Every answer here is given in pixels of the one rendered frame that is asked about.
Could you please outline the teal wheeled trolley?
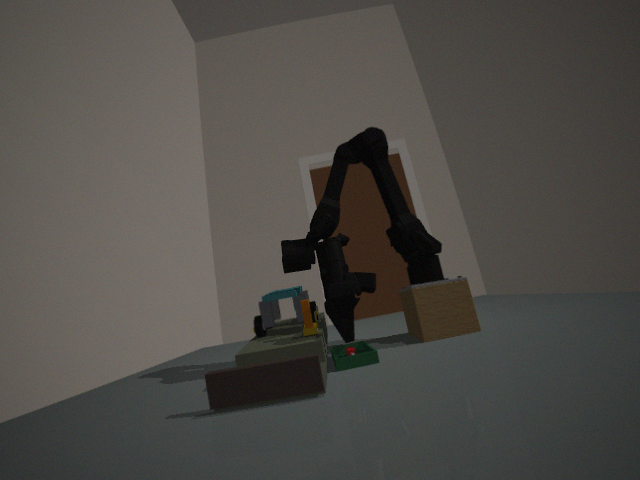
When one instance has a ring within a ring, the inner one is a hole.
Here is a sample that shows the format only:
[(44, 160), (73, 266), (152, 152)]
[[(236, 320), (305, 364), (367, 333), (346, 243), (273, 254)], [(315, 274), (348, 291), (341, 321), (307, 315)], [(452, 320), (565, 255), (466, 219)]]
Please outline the teal wheeled trolley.
[[(293, 299), (297, 323), (304, 322), (301, 301), (309, 300), (308, 291), (302, 291), (302, 286), (273, 291), (262, 296), (262, 302), (258, 303), (260, 315), (255, 316), (254, 319), (254, 333), (256, 332), (257, 337), (266, 336), (266, 329), (275, 325), (274, 320), (281, 320), (278, 300), (290, 297)], [(309, 305), (312, 322), (317, 323), (318, 306), (316, 306), (315, 301), (309, 302)]]

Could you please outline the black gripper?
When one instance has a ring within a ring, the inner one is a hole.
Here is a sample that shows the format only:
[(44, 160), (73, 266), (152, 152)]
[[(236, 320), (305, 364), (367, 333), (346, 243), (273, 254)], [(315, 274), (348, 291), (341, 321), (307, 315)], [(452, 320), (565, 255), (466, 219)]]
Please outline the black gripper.
[(354, 309), (362, 294), (360, 283), (354, 279), (345, 280), (344, 270), (349, 270), (344, 261), (334, 261), (322, 265), (320, 276), (324, 288), (325, 311), (346, 343), (355, 341)]

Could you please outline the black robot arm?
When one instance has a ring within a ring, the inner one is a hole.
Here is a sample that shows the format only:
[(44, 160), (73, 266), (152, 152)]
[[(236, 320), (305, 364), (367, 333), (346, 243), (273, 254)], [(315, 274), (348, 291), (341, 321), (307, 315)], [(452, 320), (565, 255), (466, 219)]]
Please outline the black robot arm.
[[(394, 246), (408, 265), (410, 285), (448, 279), (443, 278), (439, 255), (435, 255), (442, 252), (442, 243), (428, 234), (421, 221), (409, 211), (388, 162), (386, 135), (377, 127), (366, 128), (337, 148), (324, 196), (313, 215), (306, 239), (281, 241), (284, 273), (311, 270), (311, 264), (316, 262), (314, 250), (319, 268), (334, 261), (345, 262), (342, 246), (346, 246), (350, 238), (342, 233), (337, 237), (331, 235), (340, 220), (340, 195), (348, 165), (359, 162), (373, 173), (391, 219), (391, 227), (386, 233), (391, 247)], [(321, 239), (324, 241), (319, 242)], [(375, 293), (375, 273), (348, 272), (346, 269), (344, 276), (345, 280), (358, 281), (362, 292)]]

